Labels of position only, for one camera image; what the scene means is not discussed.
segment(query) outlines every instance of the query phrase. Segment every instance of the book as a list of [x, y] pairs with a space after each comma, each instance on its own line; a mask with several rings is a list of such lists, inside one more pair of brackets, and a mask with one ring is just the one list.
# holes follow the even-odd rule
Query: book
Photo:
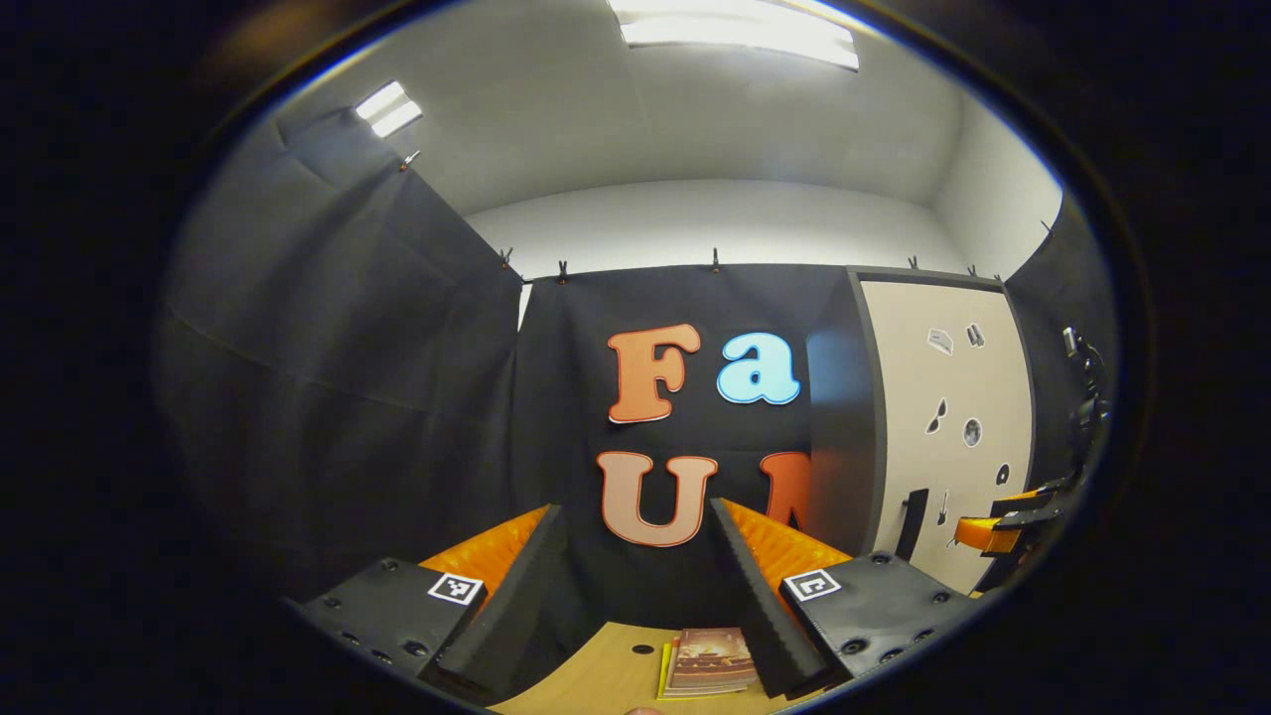
[[660, 698], [744, 691], [759, 679], [741, 629], [684, 629], [663, 648]]

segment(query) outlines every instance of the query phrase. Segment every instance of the white ceiling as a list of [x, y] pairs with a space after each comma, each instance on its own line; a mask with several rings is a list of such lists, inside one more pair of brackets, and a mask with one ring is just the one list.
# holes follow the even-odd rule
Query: white ceiling
[[860, 71], [774, 52], [628, 48], [605, 0], [469, 0], [351, 58], [286, 107], [356, 104], [390, 80], [423, 117], [389, 136], [460, 213], [622, 183], [768, 179], [930, 204], [958, 88], [854, 32]]

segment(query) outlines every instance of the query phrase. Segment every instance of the cabinet door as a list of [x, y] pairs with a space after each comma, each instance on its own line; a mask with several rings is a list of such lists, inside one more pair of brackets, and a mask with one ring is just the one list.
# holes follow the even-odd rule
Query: cabinet door
[[1000, 292], [885, 281], [862, 281], [862, 290], [887, 415], [874, 550], [896, 549], [901, 503], [929, 489], [910, 563], [969, 592], [991, 560], [949, 544], [957, 519], [988, 517], [995, 499], [1022, 491], [1032, 455], [1032, 396], [1014, 315]]

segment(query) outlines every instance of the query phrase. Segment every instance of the light blue letter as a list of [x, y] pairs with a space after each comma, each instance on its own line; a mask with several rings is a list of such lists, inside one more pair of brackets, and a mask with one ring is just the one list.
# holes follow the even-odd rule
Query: light blue letter
[[[751, 349], [752, 359], [741, 361]], [[785, 405], [798, 398], [791, 345], [775, 334], [738, 334], [723, 345], [723, 356], [733, 362], [719, 371], [716, 387], [728, 403], [750, 405], [764, 400], [769, 405]]]

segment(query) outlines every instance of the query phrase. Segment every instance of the fluorescent light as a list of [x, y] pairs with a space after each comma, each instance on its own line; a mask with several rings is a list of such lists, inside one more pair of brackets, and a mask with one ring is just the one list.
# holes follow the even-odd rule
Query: fluorescent light
[[402, 89], [400, 84], [394, 81], [388, 86], [385, 86], [384, 89], [370, 95], [366, 99], [366, 102], [358, 104], [357, 116], [362, 117], [364, 119], [370, 119], [375, 114], [379, 114], [381, 110], [388, 108], [388, 105], [391, 104], [394, 99], [402, 97], [403, 94], [405, 94], [405, 90]]
[[693, 43], [731, 44], [799, 55], [857, 70], [860, 60], [853, 50], [825, 37], [808, 37], [797, 27], [771, 25], [726, 18], [655, 18], [622, 25], [632, 47]]
[[407, 124], [407, 122], [418, 117], [423, 112], [419, 110], [418, 104], [416, 104], [414, 102], [407, 102], [405, 104], [402, 104], [397, 109], [393, 109], [391, 112], [385, 114], [383, 119], [371, 124], [371, 130], [377, 136], [388, 136], [394, 131], [402, 128], [403, 126]]
[[846, 15], [812, 0], [609, 0], [630, 47], [726, 44], [858, 70]]

